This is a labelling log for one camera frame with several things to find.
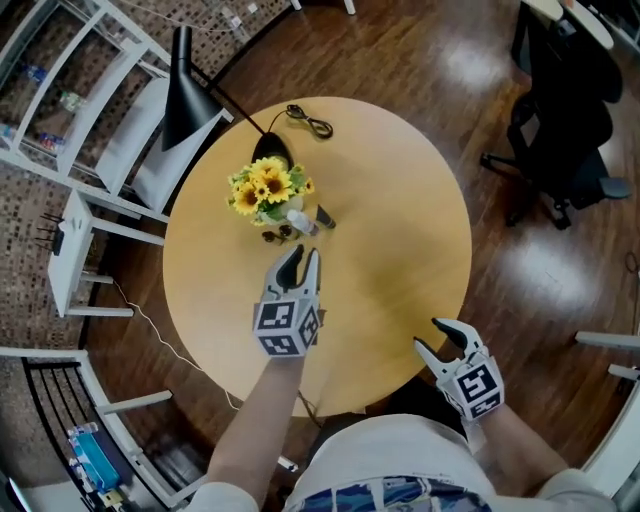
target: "white cable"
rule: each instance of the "white cable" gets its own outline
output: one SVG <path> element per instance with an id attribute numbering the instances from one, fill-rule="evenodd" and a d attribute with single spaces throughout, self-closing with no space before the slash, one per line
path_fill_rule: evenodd
<path id="1" fill-rule="evenodd" d="M 193 366 L 196 370 L 205 373 L 205 371 L 200 368 L 198 365 L 192 363 L 191 361 L 189 361 L 188 359 L 185 359 L 184 357 L 178 355 L 178 353 L 175 351 L 175 349 L 166 341 L 164 341 L 162 339 L 162 336 L 160 336 L 160 331 L 158 331 L 158 328 L 156 327 L 156 324 L 153 323 L 153 320 L 151 320 L 151 318 L 149 318 L 147 315 L 145 315 L 142 312 L 142 309 L 140 308 L 140 306 L 138 306 L 137 304 L 130 302 L 127 299 L 127 296 L 124 294 L 124 292 L 122 291 L 122 288 L 120 288 L 120 285 L 118 284 L 118 282 L 114 279 L 113 280 L 113 284 L 116 285 L 116 287 L 118 288 L 118 291 L 120 292 L 120 295 L 122 295 L 122 298 L 124 299 L 124 301 L 129 304 L 129 306 L 133 306 L 134 308 L 136 308 L 138 310 L 138 313 L 140 313 L 144 318 L 147 319 L 147 322 L 149 322 L 149 324 L 151 324 L 151 327 L 153 327 L 153 330 L 156 332 L 156 336 L 158 336 L 158 340 L 160 341 L 160 343 L 162 343 L 163 345 L 166 345 L 167 347 L 169 347 L 169 349 L 171 350 L 171 352 L 173 352 L 173 355 L 176 356 L 178 359 L 181 359 L 182 361 L 184 361 L 185 363 L 189 363 L 191 366 Z M 224 390 L 224 394 L 227 397 L 227 402 L 229 402 L 229 407 L 231 407 L 232 409 L 239 411 L 240 409 L 238 407 L 236 407 L 235 405 L 233 405 L 231 403 L 231 397 L 229 396 L 229 392 L 225 389 Z"/>
<path id="2" fill-rule="evenodd" d="M 143 7 L 142 5 L 138 5 L 138 4 L 134 3 L 134 2 L 130 2 L 129 0 L 118 0 L 118 1 L 122 2 L 123 4 L 130 5 L 131 7 L 135 7 L 136 9 L 140 9 L 141 11 L 145 11 L 145 12 L 148 12 L 149 14 L 153 14 L 155 16 L 158 16 L 159 18 L 162 18 L 162 19 L 168 21 L 169 23 L 173 23 L 174 25 L 180 25 L 181 27 L 191 27 L 193 30 L 200 30 L 202 32 L 209 32 L 209 33 L 213 33 L 213 32 L 232 32 L 232 30 L 230 30 L 230 29 L 217 30 L 217 29 L 209 29 L 209 28 L 206 28 L 206 27 L 200 27 L 198 25 L 191 25 L 189 23 L 182 23 L 181 21 L 177 21 L 177 20 L 174 20 L 172 18 L 168 18 L 164 14 L 160 14 L 159 12 L 151 10 L 151 9 L 149 9 L 147 7 Z"/>

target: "black office chair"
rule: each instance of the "black office chair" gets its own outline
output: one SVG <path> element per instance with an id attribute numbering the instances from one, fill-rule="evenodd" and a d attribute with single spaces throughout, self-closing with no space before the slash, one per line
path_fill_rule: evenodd
<path id="1" fill-rule="evenodd" d="M 542 192 L 553 199 L 559 214 L 559 218 L 554 218 L 556 227 L 566 229 L 571 225 L 567 215 L 569 205 L 579 210 L 602 199 L 624 199 L 631 195 L 626 180 L 609 177 L 598 151 L 613 133 L 611 117 L 602 100 L 619 99 L 620 75 L 619 70 L 617 75 L 612 71 L 617 70 L 615 63 L 605 60 L 606 65 L 598 69 L 609 69 L 611 80 L 602 75 L 597 81 L 587 80 L 589 71 L 581 75 L 579 65 L 584 62 L 585 47 L 576 44 L 576 40 L 563 47 L 557 41 L 552 45 L 553 37 L 533 17 L 528 32 L 532 87 L 516 100 L 507 129 L 515 158 L 483 153 L 480 164 L 513 178 L 516 176 L 496 168 L 494 162 L 512 166 L 528 185 L 525 199 L 507 217 L 508 226 L 522 220 Z M 522 128 L 534 116 L 539 128 L 528 143 Z"/>

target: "black desk lamp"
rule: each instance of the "black desk lamp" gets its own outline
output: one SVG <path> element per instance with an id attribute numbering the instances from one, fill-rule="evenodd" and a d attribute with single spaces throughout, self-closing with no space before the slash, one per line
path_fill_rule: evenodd
<path id="1" fill-rule="evenodd" d="M 207 82 L 206 88 L 193 79 L 192 69 Z M 289 168 L 293 167 L 293 159 L 282 139 L 260 128 L 214 80 L 191 62 L 190 27 L 178 27 L 173 33 L 169 93 L 162 131 L 163 151 L 180 144 L 220 113 L 222 105 L 209 94 L 212 90 L 228 101 L 262 135 L 253 152 L 253 162 L 259 158 L 277 156 L 284 159 Z"/>

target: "lamp arm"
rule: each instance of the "lamp arm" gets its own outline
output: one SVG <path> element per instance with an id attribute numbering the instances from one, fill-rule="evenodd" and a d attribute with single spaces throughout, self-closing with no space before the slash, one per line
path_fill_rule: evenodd
<path id="1" fill-rule="evenodd" d="M 265 132 L 258 124 L 251 119 L 251 116 L 247 114 L 243 108 L 238 105 L 231 96 L 229 96 L 213 79 L 209 78 L 204 71 L 202 71 L 198 66 L 191 63 L 191 69 L 196 72 L 197 75 L 200 75 L 207 82 L 207 92 L 211 92 L 212 90 L 216 91 L 220 96 L 222 96 L 233 108 L 240 112 L 240 115 L 244 117 L 247 121 L 249 121 L 253 127 L 260 132 L 261 135 L 264 135 Z"/>

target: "flower bouquet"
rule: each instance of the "flower bouquet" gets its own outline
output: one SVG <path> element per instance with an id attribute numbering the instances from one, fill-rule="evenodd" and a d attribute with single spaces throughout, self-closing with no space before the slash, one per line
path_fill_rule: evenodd
<path id="1" fill-rule="evenodd" d="M 313 181 L 304 174 L 304 167 L 294 165 L 286 170 L 276 158 L 262 158 L 229 176 L 232 196 L 227 204 L 240 215 L 251 215 L 255 226 L 277 224 L 286 218 L 287 206 L 294 198 L 314 192 Z"/>

